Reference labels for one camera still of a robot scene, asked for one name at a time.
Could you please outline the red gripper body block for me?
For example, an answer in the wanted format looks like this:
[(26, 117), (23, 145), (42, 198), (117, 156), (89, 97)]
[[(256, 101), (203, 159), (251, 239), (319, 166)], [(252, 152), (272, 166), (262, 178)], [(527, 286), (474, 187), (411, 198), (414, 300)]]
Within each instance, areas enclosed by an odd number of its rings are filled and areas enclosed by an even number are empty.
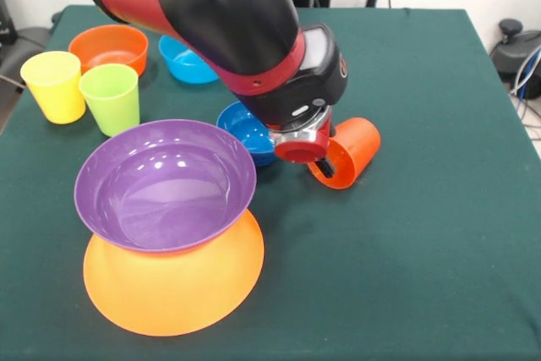
[(273, 133), (274, 152), (283, 161), (305, 164), (326, 157), (330, 147), (330, 119), (286, 133)]

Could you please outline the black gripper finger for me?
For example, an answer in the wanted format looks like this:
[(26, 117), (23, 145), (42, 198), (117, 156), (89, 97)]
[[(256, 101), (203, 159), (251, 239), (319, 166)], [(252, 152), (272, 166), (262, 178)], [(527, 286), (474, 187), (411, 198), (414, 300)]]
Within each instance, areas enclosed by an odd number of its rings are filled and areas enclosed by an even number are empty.
[(327, 157), (318, 160), (316, 166), (325, 178), (332, 178), (335, 175), (336, 169)]

